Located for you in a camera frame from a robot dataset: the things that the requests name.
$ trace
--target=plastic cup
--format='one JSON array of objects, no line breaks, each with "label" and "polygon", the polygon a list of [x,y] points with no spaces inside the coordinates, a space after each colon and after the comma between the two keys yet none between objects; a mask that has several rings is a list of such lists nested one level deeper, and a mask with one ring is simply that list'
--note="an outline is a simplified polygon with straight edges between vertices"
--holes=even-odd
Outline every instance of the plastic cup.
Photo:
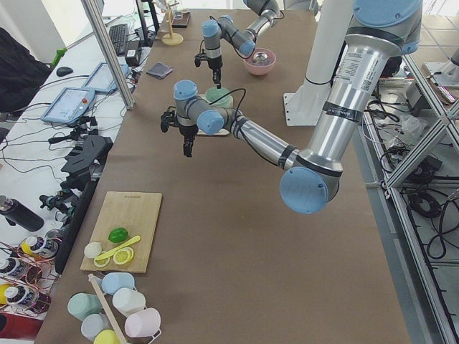
[{"label": "plastic cup", "polygon": [[160,325],[161,316],[159,312],[154,308],[147,308],[129,315],[124,324],[124,330],[126,335],[132,338],[153,337],[155,340],[161,334]]},{"label": "plastic cup", "polygon": [[[214,102],[221,96],[226,95],[228,92],[229,90],[224,87],[222,88],[211,87],[206,91],[204,96],[208,102]],[[212,106],[220,106],[221,108],[230,108],[232,107],[232,96],[227,95],[226,97],[223,97],[221,100],[219,100],[215,104],[212,104]]]},{"label": "plastic cup", "polygon": [[111,272],[102,280],[102,289],[107,294],[115,294],[121,288],[134,289],[136,281],[129,272]]},{"label": "plastic cup", "polygon": [[67,310],[78,320],[83,321],[88,315],[100,313],[102,305],[97,296],[79,292],[70,298]]},{"label": "plastic cup", "polygon": [[113,307],[122,315],[128,317],[145,308],[145,296],[142,293],[128,288],[119,289],[112,298]]},{"label": "plastic cup", "polygon": [[115,331],[104,330],[95,337],[94,344],[120,344],[120,341],[116,337]]},{"label": "plastic cup", "polygon": [[91,342],[104,330],[111,329],[110,321],[105,314],[88,315],[81,324],[81,334]]}]

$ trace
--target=white cup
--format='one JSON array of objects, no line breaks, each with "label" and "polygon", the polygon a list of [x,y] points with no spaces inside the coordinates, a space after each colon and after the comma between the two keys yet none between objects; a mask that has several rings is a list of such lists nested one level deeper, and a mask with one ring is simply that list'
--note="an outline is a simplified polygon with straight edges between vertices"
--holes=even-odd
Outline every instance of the white cup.
[{"label": "white cup", "polygon": [[107,315],[91,314],[83,320],[81,324],[81,334],[89,341],[93,342],[99,333],[110,328],[110,321],[108,321]]},{"label": "white cup", "polygon": [[129,337],[152,337],[151,342],[153,342],[161,334],[160,325],[161,316],[159,312],[154,308],[147,308],[129,315],[124,324],[124,330]]},{"label": "white cup", "polygon": [[113,295],[112,303],[125,317],[143,310],[146,305],[145,296],[141,292],[128,288],[119,289]]}]

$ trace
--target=lemon slice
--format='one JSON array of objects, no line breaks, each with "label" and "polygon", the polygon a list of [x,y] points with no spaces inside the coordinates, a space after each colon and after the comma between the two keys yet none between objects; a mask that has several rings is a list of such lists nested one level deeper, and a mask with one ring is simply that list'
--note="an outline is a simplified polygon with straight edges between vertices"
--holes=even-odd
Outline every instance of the lemon slice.
[{"label": "lemon slice", "polygon": [[132,258],[134,258],[134,250],[131,247],[125,247],[123,249],[119,249],[113,255],[113,261],[117,265],[129,263],[132,260]]},{"label": "lemon slice", "polygon": [[106,267],[108,265],[108,263],[110,263],[110,257],[108,258],[105,258],[105,259],[99,259],[99,260],[95,260],[94,258],[94,265],[96,267]]}]

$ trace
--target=green cup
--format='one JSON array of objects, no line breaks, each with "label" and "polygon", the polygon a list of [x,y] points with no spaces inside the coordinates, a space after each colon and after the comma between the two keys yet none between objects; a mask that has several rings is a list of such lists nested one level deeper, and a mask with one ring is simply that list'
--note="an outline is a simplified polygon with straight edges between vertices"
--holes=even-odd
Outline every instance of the green cup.
[{"label": "green cup", "polygon": [[96,295],[79,292],[70,298],[67,310],[78,320],[83,321],[88,315],[100,313],[102,305]]},{"label": "green cup", "polygon": [[[207,102],[214,102],[221,96],[226,95],[228,92],[229,90],[224,87],[222,88],[211,87],[206,91],[204,96]],[[232,107],[232,96],[227,95],[226,97],[223,97],[215,104],[212,104],[212,106],[220,106],[221,108],[230,108]]]}]

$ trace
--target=desk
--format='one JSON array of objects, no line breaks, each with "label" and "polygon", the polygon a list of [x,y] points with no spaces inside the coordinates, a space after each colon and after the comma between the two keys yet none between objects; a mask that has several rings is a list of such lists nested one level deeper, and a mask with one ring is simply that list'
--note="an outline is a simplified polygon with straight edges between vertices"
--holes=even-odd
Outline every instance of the desk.
[{"label": "desk", "polygon": [[[129,22],[130,27],[133,30],[137,27],[136,20],[131,19],[131,17],[122,18],[120,21],[113,21],[113,23],[119,24],[120,22]],[[141,60],[144,60],[146,56],[148,56],[149,52],[150,48],[143,48]],[[120,63],[126,63],[124,57],[119,57],[118,60]],[[104,56],[100,51],[96,38],[91,36],[70,48],[61,59],[57,68],[61,66],[69,66],[73,68],[74,72],[66,77],[74,75],[90,75],[101,61],[104,61]],[[59,78],[54,71],[45,83],[62,79],[64,78]],[[85,80],[85,77],[75,78],[45,86],[36,94],[34,99],[31,101],[31,104],[38,102],[52,102],[63,87],[81,87]],[[102,100],[103,98],[103,95],[98,95],[95,101]],[[39,195],[53,195],[60,190],[60,181],[65,180],[65,177],[67,176],[66,173],[60,171],[61,167],[63,167],[65,163],[63,157],[65,157],[72,147],[75,146],[75,142],[61,142],[52,145],[52,150],[48,149],[48,138],[51,138],[58,132],[62,133],[60,135],[67,135],[71,129],[66,128],[65,126],[57,125],[56,127],[59,129],[53,130],[50,124],[43,123],[39,120],[46,108],[46,105],[36,106],[31,107],[24,112],[8,134],[8,140],[14,145],[7,147],[4,150],[4,155],[7,158],[16,159],[56,159],[52,161],[12,161],[7,159],[8,162],[22,171],[43,165],[49,165],[51,167],[40,168],[26,174],[19,173],[9,166],[8,163],[5,163],[2,159],[2,154],[0,154],[0,163],[3,165],[0,169],[1,194],[18,199],[44,219],[44,226],[39,231],[31,233],[20,226],[9,226],[5,218],[0,216],[0,240],[7,244],[17,245],[29,235],[44,236],[50,229],[60,228],[62,226],[62,222],[55,220],[55,210],[48,211],[47,209],[41,209],[39,207],[41,205]],[[108,136],[114,141],[125,111],[126,109],[124,107],[123,100],[117,92],[101,102],[95,111],[100,135]],[[31,141],[34,142],[22,145],[23,143]],[[4,147],[5,143],[0,143],[0,149]],[[53,178],[50,170],[51,168],[57,179]],[[0,257],[7,257],[7,254],[5,252],[0,252]],[[0,343],[8,342],[9,340],[0,339]]]},{"label": "desk", "polygon": [[[351,146],[338,196],[304,216],[280,199],[283,172],[243,142],[197,138],[190,159],[178,132],[160,131],[175,82],[212,86],[212,73],[195,68],[193,56],[201,22],[228,13],[239,27],[254,19],[251,11],[193,10],[188,29],[177,29],[184,43],[157,44],[148,58],[147,68],[161,61],[174,72],[141,78],[36,344],[87,343],[67,301],[91,292],[79,268],[107,191],[164,195],[148,271],[136,277],[147,305],[161,313],[160,344],[410,342]],[[312,128],[285,125],[282,94],[303,81],[315,30],[311,14],[286,13],[258,42],[278,56],[265,77],[249,75],[222,44],[223,85],[247,88],[242,111],[299,147]]]}]

